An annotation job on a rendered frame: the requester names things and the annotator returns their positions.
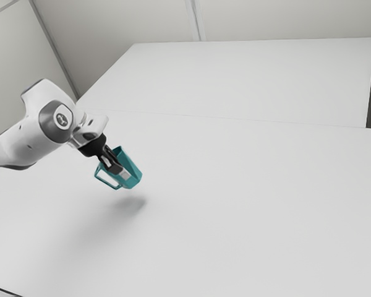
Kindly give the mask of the teal faceted mug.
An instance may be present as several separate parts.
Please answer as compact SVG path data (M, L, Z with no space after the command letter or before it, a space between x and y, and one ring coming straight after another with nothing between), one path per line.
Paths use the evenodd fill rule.
M95 170L94 177L114 190L132 189L142 179L142 172L121 146L111 150L108 146L104 151L109 158L103 157Z

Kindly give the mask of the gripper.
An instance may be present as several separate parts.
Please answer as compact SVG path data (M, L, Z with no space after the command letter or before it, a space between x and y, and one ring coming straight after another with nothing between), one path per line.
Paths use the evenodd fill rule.
M131 173L121 163L121 160L127 160L124 155L125 152L122 148L115 148L114 150L108 148L104 134L78 148L78 151L85 157L96 156L100 158L100 165L110 174L120 176L125 181L131 177Z

